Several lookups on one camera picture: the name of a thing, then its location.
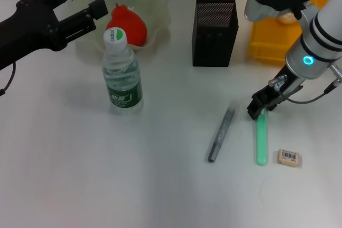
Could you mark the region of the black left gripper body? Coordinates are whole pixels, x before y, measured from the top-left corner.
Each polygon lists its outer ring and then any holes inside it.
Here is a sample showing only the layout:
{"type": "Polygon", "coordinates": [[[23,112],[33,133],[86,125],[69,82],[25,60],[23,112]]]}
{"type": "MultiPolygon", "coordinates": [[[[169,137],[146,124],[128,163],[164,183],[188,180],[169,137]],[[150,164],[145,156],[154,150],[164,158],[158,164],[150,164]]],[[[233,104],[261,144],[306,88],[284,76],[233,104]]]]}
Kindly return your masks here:
{"type": "Polygon", "coordinates": [[[20,0],[16,8],[1,22],[1,69],[36,50],[67,46],[53,9],[35,0],[20,0]]]}

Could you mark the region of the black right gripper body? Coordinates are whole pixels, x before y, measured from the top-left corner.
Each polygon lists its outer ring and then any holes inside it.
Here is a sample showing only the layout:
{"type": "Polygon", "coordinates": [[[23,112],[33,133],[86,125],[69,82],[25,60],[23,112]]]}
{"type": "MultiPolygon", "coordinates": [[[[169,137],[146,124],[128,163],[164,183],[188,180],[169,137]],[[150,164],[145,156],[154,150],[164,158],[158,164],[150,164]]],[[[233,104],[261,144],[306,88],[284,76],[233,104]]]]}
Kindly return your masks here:
{"type": "MultiPolygon", "coordinates": [[[[286,75],[286,81],[280,86],[280,91],[285,96],[291,96],[292,94],[298,92],[300,86],[305,81],[303,78],[296,76],[290,71],[287,66],[284,66],[275,76],[275,78],[286,75]]],[[[259,90],[252,96],[252,110],[261,111],[265,107],[269,108],[276,104],[281,103],[280,94],[275,91],[275,89],[269,85],[266,85],[263,89],[259,90]]]]}

